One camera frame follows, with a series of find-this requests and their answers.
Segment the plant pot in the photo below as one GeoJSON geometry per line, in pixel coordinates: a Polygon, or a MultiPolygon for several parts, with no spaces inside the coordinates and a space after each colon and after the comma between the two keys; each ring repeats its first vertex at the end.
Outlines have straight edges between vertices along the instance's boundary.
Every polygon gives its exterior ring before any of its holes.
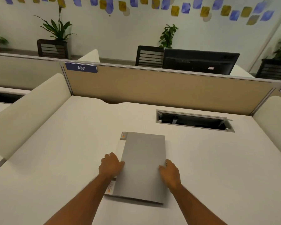
{"type": "Polygon", "coordinates": [[[69,59],[66,41],[45,40],[37,41],[37,50],[40,57],[69,59]]]}
{"type": "Polygon", "coordinates": [[[281,60],[262,59],[256,78],[281,80],[281,60]]]}

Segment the computer monitor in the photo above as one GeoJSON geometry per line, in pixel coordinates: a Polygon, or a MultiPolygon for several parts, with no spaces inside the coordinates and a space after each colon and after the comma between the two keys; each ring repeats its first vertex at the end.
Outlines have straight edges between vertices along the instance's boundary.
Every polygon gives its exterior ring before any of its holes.
{"type": "Polygon", "coordinates": [[[238,53],[165,49],[163,69],[229,75],[238,53]]]}

